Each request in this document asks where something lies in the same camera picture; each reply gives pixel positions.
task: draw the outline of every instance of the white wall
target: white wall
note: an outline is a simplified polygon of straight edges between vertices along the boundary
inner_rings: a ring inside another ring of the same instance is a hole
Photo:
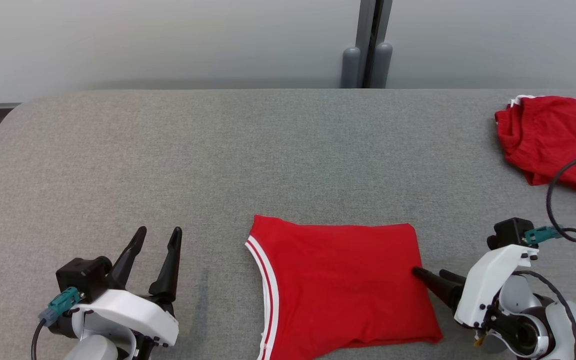
[[[388,88],[576,88],[576,0],[394,0]]]
[[[86,89],[339,87],[360,0],[0,0],[0,103]]]

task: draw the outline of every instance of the red fabric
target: red fabric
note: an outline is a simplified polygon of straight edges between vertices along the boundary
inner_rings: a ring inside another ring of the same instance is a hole
[[[442,339],[428,291],[412,275],[421,257],[410,224],[297,225],[256,215],[250,235],[252,255],[267,257],[258,260],[266,303],[259,360]]]
[[[523,170],[531,185],[549,183],[576,158],[576,98],[522,98],[494,114],[505,159]],[[576,165],[560,181],[576,189]]]

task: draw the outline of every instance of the gray fabric surface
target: gray fabric surface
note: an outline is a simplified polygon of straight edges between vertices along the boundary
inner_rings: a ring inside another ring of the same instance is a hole
[[[73,257],[115,260],[148,228],[128,289],[146,293],[183,228],[173,348],[154,359],[255,359],[262,281],[244,246],[254,214],[308,224],[411,223],[424,266],[466,274],[492,226],[546,224],[545,186],[503,160],[494,112],[518,90],[89,91],[15,109],[0,126],[0,359],[26,358],[37,315]],[[576,92],[559,94],[575,96]],[[576,191],[558,189],[576,226]],[[533,268],[576,301],[576,244]],[[543,294],[549,292],[538,286]],[[445,339],[330,353],[330,360],[484,356],[432,297]],[[40,360],[74,340],[43,331]]]

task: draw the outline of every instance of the black cable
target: black cable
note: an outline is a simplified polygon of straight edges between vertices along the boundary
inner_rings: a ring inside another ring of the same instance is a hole
[[[576,234],[576,228],[574,228],[574,227],[561,228],[559,226],[559,224],[557,223],[557,221],[555,220],[555,216],[553,215],[553,206],[551,205],[551,203],[553,202],[553,190],[555,189],[555,185],[557,185],[557,182],[560,180],[560,177],[562,177],[563,173],[565,173],[568,169],[573,167],[575,164],[576,164],[576,159],[574,159],[573,161],[570,161],[568,164],[566,164],[566,166],[562,167],[561,170],[557,172],[555,177],[552,178],[552,181],[548,185],[548,191],[546,192],[546,212],[548,213],[548,219],[550,219],[550,222],[552,223],[552,227],[555,228],[555,230],[559,234],[561,234],[562,237],[564,237],[564,239],[569,240],[573,243],[576,243],[576,237],[572,237],[571,235],[568,235],[567,233],[575,233]]]
[[[548,281],[547,278],[545,278],[541,274],[536,273],[534,271],[519,270],[519,271],[512,272],[512,275],[534,276],[539,281],[546,284],[548,286],[548,289],[550,289],[550,291],[553,292],[557,296],[557,300],[559,300],[561,305],[564,306],[564,309],[566,310],[566,315],[567,315],[567,317],[570,321],[570,324],[572,326],[572,337],[574,339],[574,347],[573,347],[574,358],[573,358],[573,360],[576,360],[576,321],[575,321],[575,317],[572,315],[572,310],[570,309],[570,306],[569,306],[568,302],[566,301],[566,299],[564,298],[564,296],[562,295],[562,293],[557,289],[557,287],[555,287],[555,285],[553,285],[552,282]]]
[[[34,330],[34,335],[32,335],[32,344],[30,344],[30,360],[37,360],[37,340],[39,339],[39,332],[44,327],[46,319],[41,319],[37,328]]]

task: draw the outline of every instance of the white stripe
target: white stripe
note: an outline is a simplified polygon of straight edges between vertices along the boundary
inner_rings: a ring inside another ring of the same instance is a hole
[[[264,272],[264,268],[261,265],[261,260],[248,242],[246,242],[246,248],[248,251],[250,251],[250,254],[252,254],[254,261],[256,262],[256,266],[258,266],[259,271],[261,272],[261,281],[263,282],[263,332],[261,333],[259,356],[256,358],[256,360],[263,360],[265,345],[264,342],[266,341],[268,321],[270,320],[270,295],[268,294],[268,282],[266,281],[266,273]]]
[[[252,237],[252,235],[248,238],[248,241],[254,249],[250,248],[249,244],[246,243],[246,246],[250,253],[254,256],[254,260],[256,260],[256,264],[259,267],[259,271],[261,272],[261,277],[263,278],[263,316],[265,317],[265,324],[263,328],[262,334],[262,342],[261,342],[261,351],[259,353],[259,357],[257,360],[262,360],[261,356],[264,353],[264,346],[265,346],[265,359],[270,359],[270,355],[273,351],[273,346],[275,344],[275,337],[277,336],[277,324],[279,323],[279,287],[277,286],[277,278],[275,277],[275,271],[273,270],[273,266],[270,264],[270,260],[268,260],[268,256],[264,252],[264,249],[260,246],[257,240]],[[255,250],[259,253],[260,259],[257,258]],[[269,284],[266,283],[266,274],[268,274]],[[272,294],[272,318],[270,317],[270,294]],[[270,328],[270,335],[268,336],[268,342],[264,345],[266,341],[266,334],[268,332],[268,328]]]
[[[528,98],[528,99],[534,99],[534,98],[542,98],[545,95],[541,95],[541,96],[532,96],[532,95],[517,95],[517,97],[515,98],[511,98],[508,101],[508,104],[510,104],[510,107],[514,107],[514,105],[521,105],[522,104],[522,99],[523,98]]]

